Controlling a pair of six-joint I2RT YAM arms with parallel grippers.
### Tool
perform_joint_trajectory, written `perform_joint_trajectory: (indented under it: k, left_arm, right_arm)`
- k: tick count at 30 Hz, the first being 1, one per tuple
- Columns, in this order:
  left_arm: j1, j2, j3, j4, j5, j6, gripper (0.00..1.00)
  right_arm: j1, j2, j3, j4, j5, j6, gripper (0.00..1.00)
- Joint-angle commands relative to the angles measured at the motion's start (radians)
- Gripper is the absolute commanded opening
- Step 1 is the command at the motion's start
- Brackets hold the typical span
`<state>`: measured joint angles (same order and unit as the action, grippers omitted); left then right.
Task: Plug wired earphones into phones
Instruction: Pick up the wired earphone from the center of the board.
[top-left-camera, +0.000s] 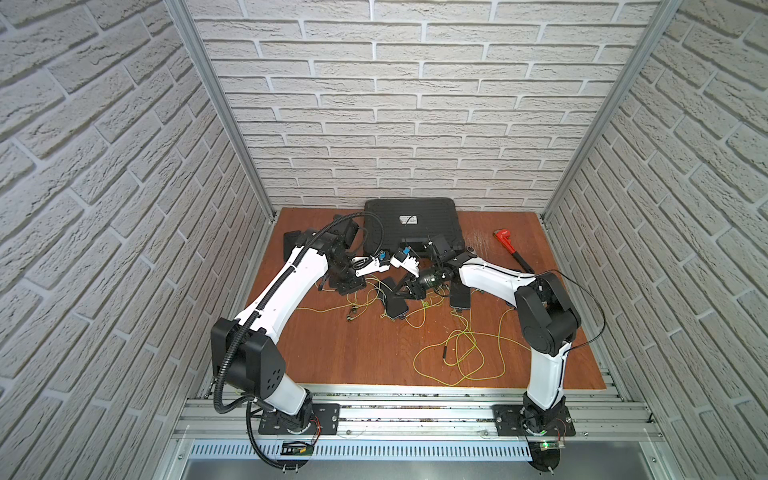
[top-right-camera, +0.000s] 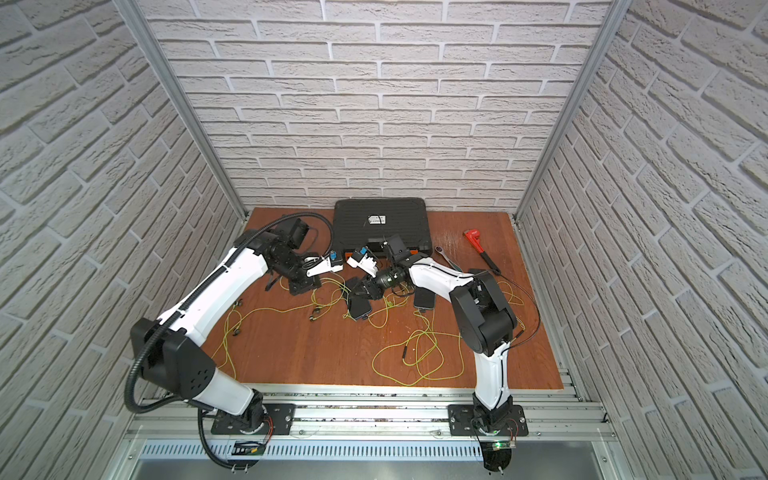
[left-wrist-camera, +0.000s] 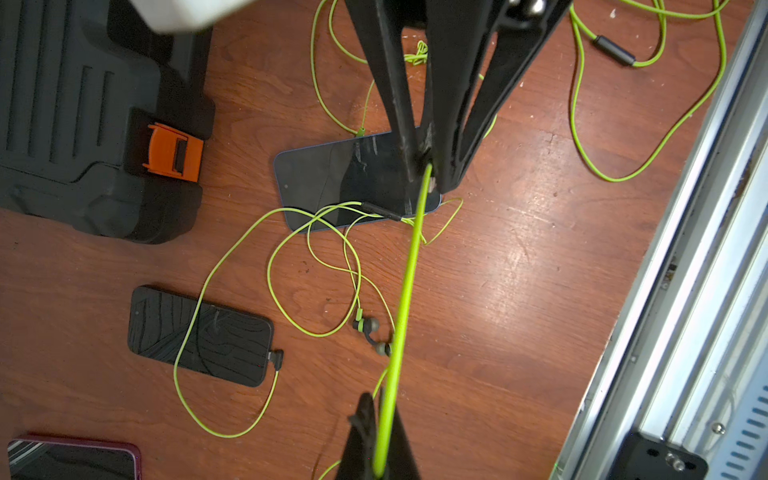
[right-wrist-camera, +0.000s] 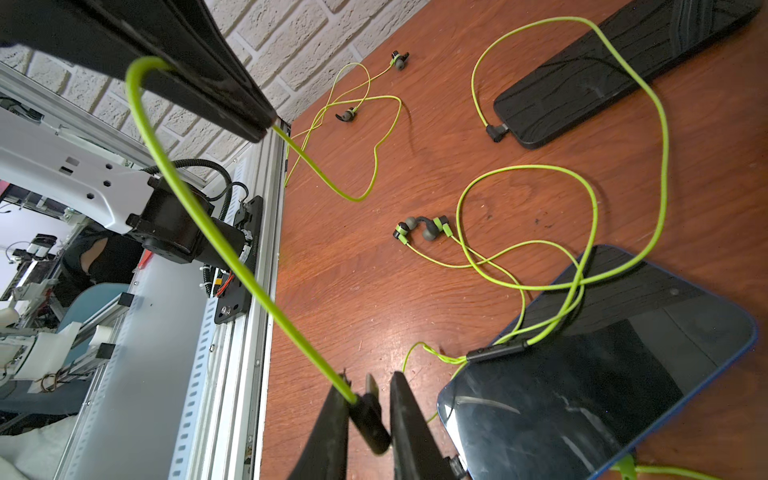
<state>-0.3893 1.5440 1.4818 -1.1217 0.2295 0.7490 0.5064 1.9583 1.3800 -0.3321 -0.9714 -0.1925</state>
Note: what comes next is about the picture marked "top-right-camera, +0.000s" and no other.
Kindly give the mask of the grey-edged large smartphone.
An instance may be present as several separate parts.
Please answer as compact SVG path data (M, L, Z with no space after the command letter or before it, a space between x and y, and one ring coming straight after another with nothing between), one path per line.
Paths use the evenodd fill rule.
M414 307L420 312L431 311L435 308L436 294L423 287L414 289Z

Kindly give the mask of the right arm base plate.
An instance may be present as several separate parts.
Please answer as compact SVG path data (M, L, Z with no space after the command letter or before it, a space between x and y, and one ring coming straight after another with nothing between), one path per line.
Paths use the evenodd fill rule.
M447 406L450 434L456 436L529 435L528 422L521 405L506 402L488 410L483 405L451 404Z

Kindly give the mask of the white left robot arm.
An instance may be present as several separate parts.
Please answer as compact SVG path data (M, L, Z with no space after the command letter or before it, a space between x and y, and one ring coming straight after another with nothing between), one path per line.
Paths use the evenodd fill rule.
M126 408L149 413L185 401L216 409L253 429L261 422L260 394L220 370L203 351L209 333L256 280L269 272L300 284L315 283L308 271L321 258L299 255L294 242L270 232L249 231L189 294L157 319L131 328L134 363L124 388Z

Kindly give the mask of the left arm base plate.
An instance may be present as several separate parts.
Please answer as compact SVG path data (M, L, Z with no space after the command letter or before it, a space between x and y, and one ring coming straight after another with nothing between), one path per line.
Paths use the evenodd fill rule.
M211 433L214 435L287 435L293 424L295 404L259 402L242 415L218 412Z

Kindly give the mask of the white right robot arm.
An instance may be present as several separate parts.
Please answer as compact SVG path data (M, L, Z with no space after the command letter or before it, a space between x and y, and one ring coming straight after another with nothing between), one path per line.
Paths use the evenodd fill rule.
M369 315L370 302L402 282L451 303L459 333L475 355L473 405L483 428L488 430L509 417L513 401L508 353L518 321L493 275L461 272L416 254L374 275L352 279L348 313L354 319Z

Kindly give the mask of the black smartphone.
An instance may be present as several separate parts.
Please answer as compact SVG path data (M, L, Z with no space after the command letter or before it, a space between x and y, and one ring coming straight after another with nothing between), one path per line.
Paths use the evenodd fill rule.
M366 320L372 313L370 300L365 297L350 295L347 299L347 313L354 321Z

